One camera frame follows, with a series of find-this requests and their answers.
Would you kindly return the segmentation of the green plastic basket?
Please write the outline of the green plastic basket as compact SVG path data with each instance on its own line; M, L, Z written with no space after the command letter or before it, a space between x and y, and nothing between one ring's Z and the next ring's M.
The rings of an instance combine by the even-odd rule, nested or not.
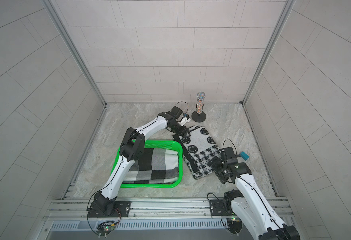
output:
M183 148L176 141L146 141L144 152L124 178L122 188L174 188L182 180Z

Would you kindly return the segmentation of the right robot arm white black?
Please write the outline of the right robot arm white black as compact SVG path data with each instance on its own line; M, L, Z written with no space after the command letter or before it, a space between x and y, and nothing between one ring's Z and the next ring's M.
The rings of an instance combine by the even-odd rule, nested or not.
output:
M214 157L208 165L223 184L231 180L236 186L225 193L223 204L229 213L239 217L255 240L300 239L295 226L286 225L258 189L246 163Z

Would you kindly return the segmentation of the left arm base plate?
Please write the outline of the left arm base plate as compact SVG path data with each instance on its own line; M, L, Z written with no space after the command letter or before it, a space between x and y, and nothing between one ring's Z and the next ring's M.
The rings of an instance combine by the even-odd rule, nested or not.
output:
M93 201L87 209L89 218L117 218L128 217L131 207L131 201Z

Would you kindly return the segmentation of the grey black checkered scarf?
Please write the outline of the grey black checkered scarf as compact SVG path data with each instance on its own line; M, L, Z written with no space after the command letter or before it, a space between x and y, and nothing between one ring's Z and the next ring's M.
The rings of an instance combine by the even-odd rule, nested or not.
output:
M129 169L124 184L172 184L178 180L178 152L160 148L144 149Z

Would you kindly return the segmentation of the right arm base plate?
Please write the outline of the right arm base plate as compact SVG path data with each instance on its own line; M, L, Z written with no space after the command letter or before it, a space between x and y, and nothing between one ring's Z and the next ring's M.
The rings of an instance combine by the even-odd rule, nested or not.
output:
M210 214L212 217L230 216L233 215L228 200L209 200Z

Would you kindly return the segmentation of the black white houndstooth scarf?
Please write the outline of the black white houndstooth scarf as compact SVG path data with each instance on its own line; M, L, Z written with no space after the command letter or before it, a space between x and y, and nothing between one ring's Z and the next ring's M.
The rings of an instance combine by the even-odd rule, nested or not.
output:
M173 135L173 140L181 144L183 160L195 180L213 173L208 162L218 157L219 148L216 141L204 126L189 128L190 136Z

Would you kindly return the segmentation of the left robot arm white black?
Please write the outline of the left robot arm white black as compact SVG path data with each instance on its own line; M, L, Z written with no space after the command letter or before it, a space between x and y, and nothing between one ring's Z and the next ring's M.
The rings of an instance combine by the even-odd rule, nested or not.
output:
M186 136L188 128L177 121L178 115L170 112L160 113L154 120L139 128L128 128L120 145L117 165L111 173L105 186L89 199L86 215L90 218L111 217L119 189L131 166L140 161L144 152L146 138L151 137L162 129L175 134Z

